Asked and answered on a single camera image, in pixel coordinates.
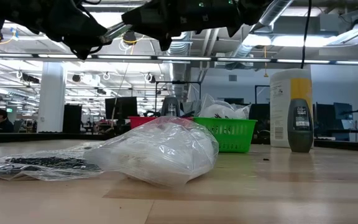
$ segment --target green plastic basket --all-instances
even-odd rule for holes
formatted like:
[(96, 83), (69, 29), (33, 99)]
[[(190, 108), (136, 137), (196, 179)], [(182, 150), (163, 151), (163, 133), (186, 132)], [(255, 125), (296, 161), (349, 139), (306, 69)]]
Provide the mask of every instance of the green plastic basket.
[(219, 143), (219, 152), (249, 151), (256, 120), (194, 118), (194, 122), (208, 128)]

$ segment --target white bottle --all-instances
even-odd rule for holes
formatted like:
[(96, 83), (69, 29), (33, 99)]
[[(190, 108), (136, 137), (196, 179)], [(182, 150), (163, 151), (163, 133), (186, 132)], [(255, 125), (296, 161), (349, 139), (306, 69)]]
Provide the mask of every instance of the white bottle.
[(292, 99), (304, 99), (312, 112), (311, 72), (288, 69), (270, 78), (270, 145), (290, 147), (288, 143), (288, 109)]

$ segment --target table surface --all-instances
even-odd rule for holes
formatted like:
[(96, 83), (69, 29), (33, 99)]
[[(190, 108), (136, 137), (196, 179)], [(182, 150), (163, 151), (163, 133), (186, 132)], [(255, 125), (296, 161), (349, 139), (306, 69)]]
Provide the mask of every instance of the table surface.
[[(83, 141), (0, 144), (0, 156)], [(122, 174), (64, 182), (0, 179), (0, 224), (358, 223), (358, 152), (253, 145), (177, 189)]]

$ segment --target yellow label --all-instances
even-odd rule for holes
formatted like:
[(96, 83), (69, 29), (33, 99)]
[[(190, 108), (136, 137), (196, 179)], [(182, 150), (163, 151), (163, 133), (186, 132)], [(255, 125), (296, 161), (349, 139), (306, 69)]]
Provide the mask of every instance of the yellow label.
[(311, 80), (308, 78), (292, 78), (291, 79), (291, 100), (304, 99), (308, 103), (310, 113), (313, 105), (311, 104)]

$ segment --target red basket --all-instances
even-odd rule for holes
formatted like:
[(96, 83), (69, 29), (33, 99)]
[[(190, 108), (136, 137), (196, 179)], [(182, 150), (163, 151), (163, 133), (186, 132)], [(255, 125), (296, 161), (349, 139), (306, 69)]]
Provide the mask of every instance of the red basket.
[(152, 121), (156, 118), (151, 118), (151, 117), (135, 117), (135, 116), (131, 116), (129, 117), (129, 119), (131, 120), (131, 129), (134, 129), (136, 127), (139, 127), (142, 124), (145, 124), (149, 121)]

